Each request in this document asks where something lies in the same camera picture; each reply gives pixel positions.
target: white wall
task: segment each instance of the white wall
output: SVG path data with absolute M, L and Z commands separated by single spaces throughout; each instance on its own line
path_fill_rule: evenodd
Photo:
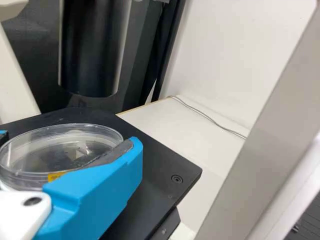
M 187 0 L 161 97 L 181 94 L 251 128 L 315 0 Z
M 38 114 L 38 105 L 0 23 L 0 123 Z

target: petri dish lid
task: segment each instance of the petri dish lid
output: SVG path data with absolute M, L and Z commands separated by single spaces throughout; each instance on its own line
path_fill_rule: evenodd
M 31 130 L 0 148 L 0 180 L 16 190 L 41 191 L 50 176 L 81 169 L 123 140 L 110 127 L 87 123 Z

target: yellow label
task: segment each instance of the yellow label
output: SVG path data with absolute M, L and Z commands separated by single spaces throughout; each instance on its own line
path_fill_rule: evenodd
M 66 173 L 67 173 L 67 171 L 50 173 L 50 174 L 48 174 L 48 182 L 50 183 L 50 182 L 60 178 L 62 175 L 66 174 Z

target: white panel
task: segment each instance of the white panel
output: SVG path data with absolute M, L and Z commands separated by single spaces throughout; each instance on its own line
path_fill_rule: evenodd
M 315 0 L 188 0 L 161 96 L 184 95 L 251 128 Z
M 246 239 L 318 133 L 319 23 L 318 6 L 196 239 Z
M 320 135 L 251 231 L 247 240 L 282 240 L 320 190 Z
M 40 110 L 0 23 L 0 123 L 38 114 Z

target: white surface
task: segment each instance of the white surface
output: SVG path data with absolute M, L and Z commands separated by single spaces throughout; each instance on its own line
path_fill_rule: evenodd
M 247 240 L 282 240 L 320 191 L 320 135 Z
M 179 97 L 218 123 L 248 134 L 244 127 L 183 96 Z M 196 233 L 244 141 L 171 98 L 118 116 L 202 168 L 199 181 L 178 205 L 181 222 Z
M 196 239 L 246 239 L 318 133 L 319 22 L 318 6 Z
M 42 198 L 42 201 L 24 206 L 32 197 Z M 31 240 L 50 211 L 51 199 L 46 193 L 0 190 L 0 239 Z
M 174 230 L 169 240 L 193 240 L 195 236 L 196 233 L 181 222 Z
M 0 23 L 0 123 L 40 114 Z
M 0 21 L 16 17 L 29 0 L 0 0 Z
M 251 128 L 315 0 L 188 0 L 161 96 L 184 95 Z

